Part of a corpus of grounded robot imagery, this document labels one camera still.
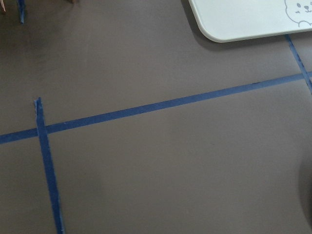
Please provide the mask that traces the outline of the cream bear tray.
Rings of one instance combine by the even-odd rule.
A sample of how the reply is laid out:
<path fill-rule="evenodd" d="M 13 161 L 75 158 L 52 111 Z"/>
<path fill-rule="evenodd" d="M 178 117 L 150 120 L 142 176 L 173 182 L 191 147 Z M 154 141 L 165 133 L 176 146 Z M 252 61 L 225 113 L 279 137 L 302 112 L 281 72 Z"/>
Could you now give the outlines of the cream bear tray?
<path fill-rule="evenodd" d="M 201 33 L 226 43 L 312 29 L 310 0 L 191 0 Z"/>

